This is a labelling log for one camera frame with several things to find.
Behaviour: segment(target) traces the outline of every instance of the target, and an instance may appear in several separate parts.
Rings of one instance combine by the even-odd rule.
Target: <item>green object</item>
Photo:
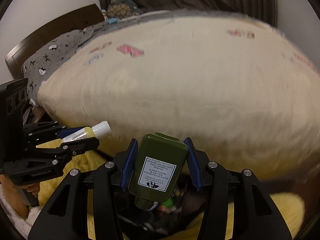
[[[182,140],[161,133],[143,137],[129,185],[138,208],[150,209],[154,201],[169,199],[187,155],[188,146]]]
[[[172,198],[169,198],[166,202],[162,203],[162,205],[166,208],[173,208],[174,203],[173,203]]]

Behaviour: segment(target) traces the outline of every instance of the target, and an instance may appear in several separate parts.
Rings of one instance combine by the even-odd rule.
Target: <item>blue gripper pad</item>
[[[191,141],[191,139],[189,137],[187,137],[184,140],[184,143],[188,146],[189,148],[189,153],[188,153],[188,157],[187,157],[187,164],[188,164],[188,168],[190,171],[190,176],[191,176],[191,180],[192,180],[192,184],[193,186],[196,187],[197,191],[200,191],[202,188],[202,183],[201,183],[201,170],[199,168],[198,162],[196,160],[196,156],[194,151],[195,148],[193,146],[193,143]]]
[[[63,139],[65,137],[67,137],[68,135],[73,134],[74,132],[81,130],[84,127],[86,127],[86,126],[75,127],[75,128],[70,128],[70,129],[63,129],[63,130],[61,130],[61,132],[59,134],[57,134],[57,138]]]
[[[123,191],[126,190],[126,188],[129,185],[131,175],[133,172],[134,164],[136,161],[136,157],[138,154],[138,141],[135,140],[131,146],[128,153],[127,160],[124,163],[123,169],[122,169],[122,175],[121,175],[121,184],[120,187]]]

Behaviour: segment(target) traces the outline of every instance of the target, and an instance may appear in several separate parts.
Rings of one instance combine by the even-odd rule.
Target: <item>gray blanket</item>
[[[196,11],[176,10],[159,11],[143,14],[142,16],[130,17],[116,24],[101,22],[92,25],[84,30],[73,30],[65,33],[47,43],[35,54],[29,57],[23,65],[24,77],[29,78],[28,95],[36,103],[37,93],[43,81],[46,81],[63,63],[70,59],[82,47],[100,35],[120,30],[131,25],[140,24],[163,18],[184,17],[184,16],[205,16],[205,17],[238,17],[249,18],[240,13],[219,12],[219,11]]]

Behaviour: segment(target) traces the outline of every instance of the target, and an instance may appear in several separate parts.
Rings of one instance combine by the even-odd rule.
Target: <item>white fluffy fabric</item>
[[[9,203],[4,198],[3,192],[2,192],[2,186],[0,184],[0,205],[4,209],[4,212],[7,214],[8,218],[12,222],[12,224],[15,226],[15,228],[20,232],[20,234],[27,239],[28,234],[31,230],[31,227],[33,223],[36,221],[36,218],[38,217],[41,207],[34,207],[31,209],[28,218],[23,219],[20,217],[15,210],[9,205]]]

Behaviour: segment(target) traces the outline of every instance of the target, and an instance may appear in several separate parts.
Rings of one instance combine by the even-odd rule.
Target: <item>white label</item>
[[[72,142],[72,141],[77,141],[81,139],[86,139],[88,137],[87,132],[85,131],[84,128],[82,128],[79,131],[76,131],[65,138],[63,138],[63,142]]]
[[[146,157],[138,184],[166,191],[177,165]]]
[[[57,49],[57,45],[51,45],[51,46],[49,46],[49,49],[56,50]]]

